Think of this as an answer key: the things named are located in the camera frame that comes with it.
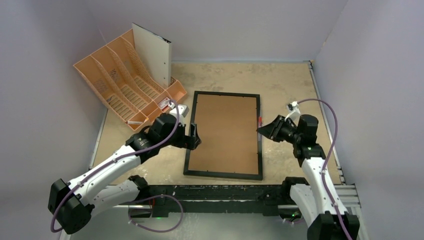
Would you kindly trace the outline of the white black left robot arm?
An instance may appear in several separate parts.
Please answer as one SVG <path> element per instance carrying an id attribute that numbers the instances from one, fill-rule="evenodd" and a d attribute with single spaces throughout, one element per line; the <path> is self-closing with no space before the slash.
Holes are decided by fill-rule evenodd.
<path id="1" fill-rule="evenodd" d="M 151 193 L 147 181 L 138 175 L 116 186 L 110 183 L 158 155 L 164 147 L 195 150 L 202 142 L 197 124 L 191 123 L 189 135 L 186 135 L 186 126 L 179 117 L 178 113 L 161 114 L 152 125 L 133 134 L 103 163 L 72 180 L 56 180 L 50 187 L 48 199 L 48 209 L 53 215 L 51 232 L 64 230 L 71 235 L 81 230 L 92 217 L 116 205 L 142 205 L 156 198 L 168 198 L 164 193 Z"/>

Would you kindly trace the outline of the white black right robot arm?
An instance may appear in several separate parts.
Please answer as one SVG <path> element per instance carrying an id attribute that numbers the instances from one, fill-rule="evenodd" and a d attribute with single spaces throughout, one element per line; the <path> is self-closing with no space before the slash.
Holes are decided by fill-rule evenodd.
<path id="1" fill-rule="evenodd" d="M 289 117 L 278 115 L 257 132 L 274 142 L 286 141 L 293 147 L 293 155 L 306 175 L 306 183 L 290 180 L 280 196 L 288 204 L 295 202 L 307 224 L 309 240 L 355 240 L 360 221 L 350 214 L 340 199 L 327 174 L 323 148 L 317 143 L 319 121 L 310 114 L 302 114 L 295 124 Z"/>

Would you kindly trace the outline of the black sunflower photo frame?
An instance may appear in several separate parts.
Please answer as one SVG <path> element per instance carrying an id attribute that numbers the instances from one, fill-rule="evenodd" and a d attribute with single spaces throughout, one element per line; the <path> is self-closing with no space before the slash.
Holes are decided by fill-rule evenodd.
<path id="1" fill-rule="evenodd" d="M 211 178 L 263 180 L 259 94 L 195 91 L 191 123 L 201 144 L 185 154 L 183 174 Z"/>

